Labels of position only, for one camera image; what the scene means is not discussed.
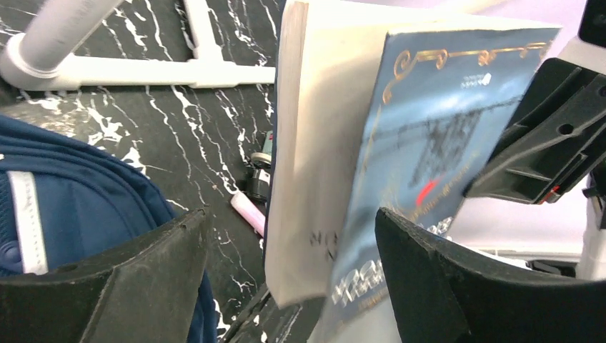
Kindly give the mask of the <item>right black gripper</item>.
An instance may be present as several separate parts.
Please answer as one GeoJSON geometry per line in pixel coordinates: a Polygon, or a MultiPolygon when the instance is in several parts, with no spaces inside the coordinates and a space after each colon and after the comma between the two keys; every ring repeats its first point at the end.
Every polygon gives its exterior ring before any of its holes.
{"type": "Polygon", "coordinates": [[[605,198],[605,74],[551,58],[465,196],[554,203],[586,175],[605,198]]]}

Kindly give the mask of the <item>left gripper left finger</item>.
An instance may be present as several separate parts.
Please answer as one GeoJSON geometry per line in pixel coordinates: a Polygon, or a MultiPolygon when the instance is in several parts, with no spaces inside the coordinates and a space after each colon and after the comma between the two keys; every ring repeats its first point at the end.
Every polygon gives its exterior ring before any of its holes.
{"type": "Polygon", "coordinates": [[[209,210],[48,274],[1,280],[3,342],[185,342],[207,259],[209,210]]]}

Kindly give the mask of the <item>Nineteen Eighty-Four blue book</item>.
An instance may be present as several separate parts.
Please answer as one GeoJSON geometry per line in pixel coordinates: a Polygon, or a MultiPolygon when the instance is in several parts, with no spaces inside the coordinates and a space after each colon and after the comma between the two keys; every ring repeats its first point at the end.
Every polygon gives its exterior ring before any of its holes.
{"type": "Polygon", "coordinates": [[[399,341],[377,211],[447,231],[559,31],[446,10],[285,4],[264,270],[280,306],[324,299],[311,342],[399,341]]]}

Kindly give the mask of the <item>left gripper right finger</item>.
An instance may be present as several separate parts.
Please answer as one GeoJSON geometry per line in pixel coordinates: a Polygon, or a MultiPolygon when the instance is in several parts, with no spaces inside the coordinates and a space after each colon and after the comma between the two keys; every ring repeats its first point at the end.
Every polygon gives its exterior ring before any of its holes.
{"type": "Polygon", "coordinates": [[[605,283],[515,267],[381,208],[375,234],[403,342],[603,342],[605,283]]]}

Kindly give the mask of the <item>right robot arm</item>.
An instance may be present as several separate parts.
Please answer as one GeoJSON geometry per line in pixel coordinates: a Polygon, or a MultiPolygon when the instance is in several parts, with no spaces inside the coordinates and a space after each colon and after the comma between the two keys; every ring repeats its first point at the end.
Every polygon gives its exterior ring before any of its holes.
{"type": "Polygon", "coordinates": [[[551,58],[466,195],[553,203],[585,176],[587,227],[576,275],[598,280],[605,278],[605,73],[551,58]]]}

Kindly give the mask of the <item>navy blue student backpack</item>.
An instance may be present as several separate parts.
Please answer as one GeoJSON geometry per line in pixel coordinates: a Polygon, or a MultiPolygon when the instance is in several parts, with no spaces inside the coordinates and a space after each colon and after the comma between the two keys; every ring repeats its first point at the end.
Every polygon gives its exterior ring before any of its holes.
{"type": "MultiPolygon", "coordinates": [[[[1,280],[48,274],[182,215],[134,167],[84,142],[1,118],[1,280]]],[[[216,340],[204,265],[185,342],[216,340]]]]}

